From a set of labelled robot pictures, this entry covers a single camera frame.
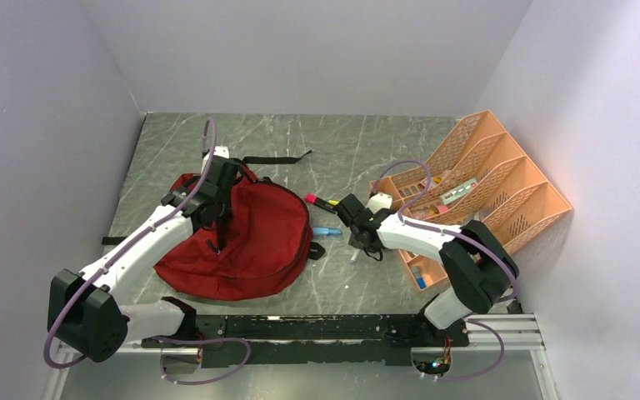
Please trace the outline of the blue white marker pen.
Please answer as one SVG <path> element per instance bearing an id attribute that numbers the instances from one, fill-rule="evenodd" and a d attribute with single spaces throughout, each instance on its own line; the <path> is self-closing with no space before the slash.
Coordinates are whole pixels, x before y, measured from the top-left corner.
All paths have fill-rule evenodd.
<path id="1" fill-rule="evenodd" d="M 357 259 L 358 259 L 358 256 L 360 255 L 360 253 L 361 253 L 361 251 L 360 251 L 359 249 L 356 249 L 356 250 L 353 252 L 353 254 L 352 254 L 351 258 L 350 258 L 350 263 L 351 263 L 351 264 L 355 264 L 355 263 L 356 263 L 356 261 L 357 261 Z"/>

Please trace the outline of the blue highlighter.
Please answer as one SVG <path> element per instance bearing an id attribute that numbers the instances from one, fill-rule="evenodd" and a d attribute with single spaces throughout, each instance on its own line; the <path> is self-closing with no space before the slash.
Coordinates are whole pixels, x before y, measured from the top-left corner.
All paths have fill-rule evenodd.
<path id="1" fill-rule="evenodd" d="M 335 227 L 312 227 L 312 234 L 317 238 L 340 237 L 343 231 Z"/>

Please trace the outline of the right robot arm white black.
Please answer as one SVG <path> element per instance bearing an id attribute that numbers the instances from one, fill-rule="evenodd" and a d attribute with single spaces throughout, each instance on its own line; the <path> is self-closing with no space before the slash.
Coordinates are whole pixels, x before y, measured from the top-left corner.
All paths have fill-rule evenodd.
<path id="1" fill-rule="evenodd" d="M 367 255 L 381 258 L 385 250 L 403 250 L 440 262 L 450 287 L 419 312 L 436 329 L 488 313 L 509 288 L 517 291 L 518 267 L 482 222 L 420 221 L 386 207 L 371 209 L 353 194 L 333 209 L 351 233 L 349 244 Z"/>

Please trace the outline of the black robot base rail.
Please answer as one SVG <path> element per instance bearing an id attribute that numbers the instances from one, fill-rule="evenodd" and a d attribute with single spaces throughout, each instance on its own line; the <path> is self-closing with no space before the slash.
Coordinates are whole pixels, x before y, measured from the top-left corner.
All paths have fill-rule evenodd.
<path id="1" fill-rule="evenodd" d="M 158 353 L 202 357 L 202 368 L 250 364 L 365 363 L 410 366 L 420 356 L 470 349 L 535 350 L 543 339 L 532 315 L 488 314 L 436 329 L 415 314 L 312 316 L 200 315 L 186 337 L 173 344 L 153 338 L 125 342 L 119 334 L 104 340 L 104 359 L 115 353 Z"/>

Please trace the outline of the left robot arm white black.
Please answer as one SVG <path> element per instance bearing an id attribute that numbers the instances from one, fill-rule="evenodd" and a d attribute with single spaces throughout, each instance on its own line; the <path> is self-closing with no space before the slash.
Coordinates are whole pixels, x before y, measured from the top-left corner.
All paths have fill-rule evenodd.
<path id="1" fill-rule="evenodd" d="M 240 169 L 227 147 L 215 147 L 203 159 L 193 188 L 169 192 L 153 214 L 110 253 L 80 272 L 63 269 L 51 281 L 46 363 L 54 339 L 100 363 L 123 344 L 155 338 L 195 340 L 196 313 L 185 302 L 165 297 L 124 304 L 135 280 L 177 245 L 203 229 L 212 229 L 231 213 L 231 190 Z"/>

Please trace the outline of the red student backpack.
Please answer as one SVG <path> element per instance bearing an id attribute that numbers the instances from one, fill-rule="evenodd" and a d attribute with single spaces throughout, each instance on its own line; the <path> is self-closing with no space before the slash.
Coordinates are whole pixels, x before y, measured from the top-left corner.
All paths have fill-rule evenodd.
<path id="1" fill-rule="evenodd" d="M 298 159 L 231 159 L 240 169 L 231 190 L 230 215 L 212 229 L 195 232 L 152 268 L 179 293 L 220 301 L 272 296 L 296 280 L 307 260 L 323 255 L 323 247 L 313 242 L 303 200 L 250 169 L 252 164 L 293 164 Z M 193 188 L 200 176 L 181 175 L 168 193 Z"/>

